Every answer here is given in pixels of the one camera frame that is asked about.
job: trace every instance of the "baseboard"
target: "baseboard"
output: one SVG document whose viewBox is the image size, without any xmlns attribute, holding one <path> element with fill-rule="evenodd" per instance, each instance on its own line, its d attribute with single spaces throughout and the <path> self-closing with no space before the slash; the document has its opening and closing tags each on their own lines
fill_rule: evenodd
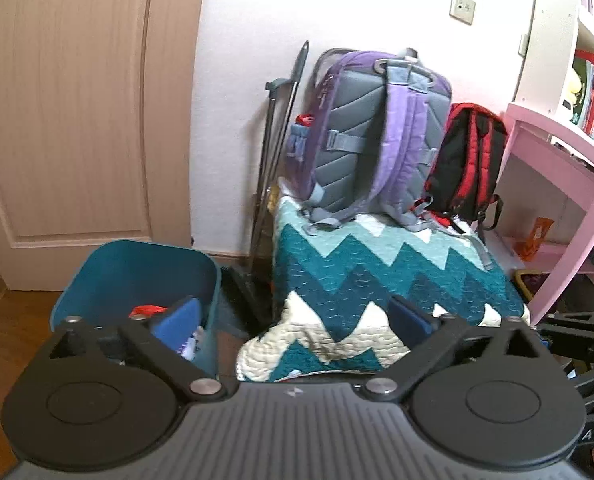
<svg viewBox="0 0 594 480">
<path fill-rule="evenodd" d="M 244 253 L 225 253 L 219 251 L 204 251 L 213 260 L 223 267 L 229 266 L 240 266 L 246 267 L 248 264 L 248 255 Z M 256 276 L 267 276 L 271 275 L 273 268 L 273 259 L 268 256 L 258 256 L 255 259 L 255 275 Z"/>
<path fill-rule="evenodd" d="M 208 254 L 213 260 L 215 260 L 221 266 L 231 266 L 231 265 L 240 265 L 243 266 L 246 264 L 246 260 L 248 259 L 248 255 L 244 253 L 226 253 L 226 252 L 219 252 L 219 251 L 202 251 Z"/>
</svg>

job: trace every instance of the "gray back panel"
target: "gray back panel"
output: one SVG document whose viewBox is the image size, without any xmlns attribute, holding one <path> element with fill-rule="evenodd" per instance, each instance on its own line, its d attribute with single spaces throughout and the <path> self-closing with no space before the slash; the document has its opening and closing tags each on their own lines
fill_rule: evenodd
<svg viewBox="0 0 594 480">
<path fill-rule="evenodd" d="M 463 465 L 421 439 L 400 407 L 362 399 L 350 384 L 244 383 L 229 400 L 193 407 L 163 446 L 132 464 L 74 474 L 23 463 L 7 478 L 574 480 L 583 476 L 566 462 L 523 473 Z"/>
<path fill-rule="evenodd" d="M 328 151 L 325 145 L 315 159 L 315 178 L 324 189 L 318 207 L 334 213 L 348 207 L 354 200 L 370 190 L 379 157 L 383 134 L 386 89 L 382 75 L 370 69 L 344 70 L 340 76 L 328 129 L 366 139 L 361 154 Z M 450 92 L 431 87 L 428 99 L 428 123 L 425 148 L 439 148 L 444 134 L 445 119 L 450 107 Z M 420 198 L 430 167 L 420 164 L 402 197 L 404 211 Z M 381 212 L 377 204 L 369 212 Z"/>
</svg>

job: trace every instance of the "pink desk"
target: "pink desk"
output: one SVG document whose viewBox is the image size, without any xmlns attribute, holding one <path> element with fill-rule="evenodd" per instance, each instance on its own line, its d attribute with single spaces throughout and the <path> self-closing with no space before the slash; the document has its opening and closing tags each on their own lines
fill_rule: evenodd
<svg viewBox="0 0 594 480">
<path fill-rule="evenodd" d="M 538 322 L 561 295 L 573 276 L 579 272 L 594 245 L 594 173 L 548 140 L 555 136 L 580 152 L 594 164 L 594 143 L 569 121 L 545 116 L 520 104 L 510 103 L 504 123 L 509 133 L 502 160 L 502 171 L 510 154 L 541 173 L 579 205 L 586 216 L 567 246 L 539 250 L 542 258 L 550 257 L 552 270 L 533 300 L 528 304 L 530 318 Z M 594 273 L 588 272 L 594 283 Z"/>
</svg>

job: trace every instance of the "white wall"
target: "white wall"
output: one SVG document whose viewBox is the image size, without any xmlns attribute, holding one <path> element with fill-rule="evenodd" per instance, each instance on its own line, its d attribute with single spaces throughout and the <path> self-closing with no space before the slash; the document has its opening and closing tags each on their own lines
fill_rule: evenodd
<svg viewBox="0 0 594 480">
<path fill-rule="evenodd" d="M 289 75 L 305 40 L 311 54 L 304 80 L 327 48 L 397 53 L 411 46 L 451 81 L 453 101 L 503 111 L 519 76 L 517 49 L 533 0 L 475 1 L 468 26 L 448 15 L 450 0 L 203 0 L 190 141 L 196 248 L 247 251 L 264 84 Z"/>
</svg>

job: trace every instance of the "bookshelf shelf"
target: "bookshelf shelf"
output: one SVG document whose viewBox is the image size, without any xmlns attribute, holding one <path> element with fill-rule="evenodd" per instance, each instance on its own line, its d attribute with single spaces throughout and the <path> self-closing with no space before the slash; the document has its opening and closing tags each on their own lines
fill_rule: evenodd
<svg viewBox="0 0 594 480">
<path fill-rule="evenodd" d="M 579 9 L 579 34 L 577 45 L 590 52 L 594 52 L 594 18 L 590 12 L 581 7 Z"/>
</svg>

